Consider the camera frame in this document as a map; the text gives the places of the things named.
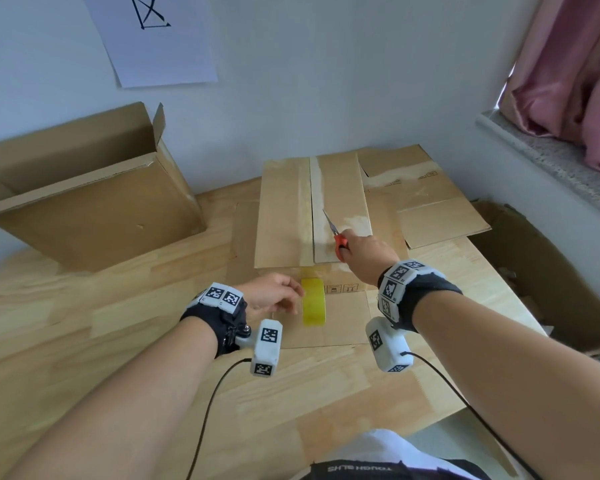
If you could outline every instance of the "paper sheet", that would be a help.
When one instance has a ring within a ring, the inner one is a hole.
[[[84,0],[123,88],[217,81],[207,0]]]

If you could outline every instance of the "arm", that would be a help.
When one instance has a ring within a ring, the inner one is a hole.
[[[294,312],[304,295],[282,274],[236,288],[244,294],[248,315],[278,308]],[[206,322],[185,318],[65,414],[7,478],[150,478],[217,347]]]
[[[399,259],[343,232],[351,270],[375,285]],[[540,475],[600,478],[600,363],[451,291],[422,298],[413,324],[469,403]]]

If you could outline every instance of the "wrist strap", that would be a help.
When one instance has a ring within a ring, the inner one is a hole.
[[[247,303],[231,286],[212,283],[187,305],[180,320],[195,316],[206,322],[218,341],[216,357],[238,350],[235,337],[247,324]]]
[[[416,259],[400,261],[378,279],[378,309],[393,328],[417,332],[413,326],[413,311],[422,298],[438,290],[462,294],[460,288],[449,283],[437,269]]]

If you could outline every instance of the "tape roll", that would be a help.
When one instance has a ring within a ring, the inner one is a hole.
[[[320,278],[302,280],[304,298],[302,300],[302,323],[304,326],[322,326],[327,319],[324,304],[324,283]]]

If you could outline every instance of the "hand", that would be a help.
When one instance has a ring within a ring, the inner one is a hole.
[[[344,262],[360,280],[377,286],[380,274],[393,266],[400,258],[389,244],[372,235],[362,237],[353,229],[344,229],[342,235],[349,242],[349,249],[341,249]]]
[[[244,295],[249,311],[297,313],[296,303],[304,296],[300,283],[290,276],[270,273],[235,287]]]

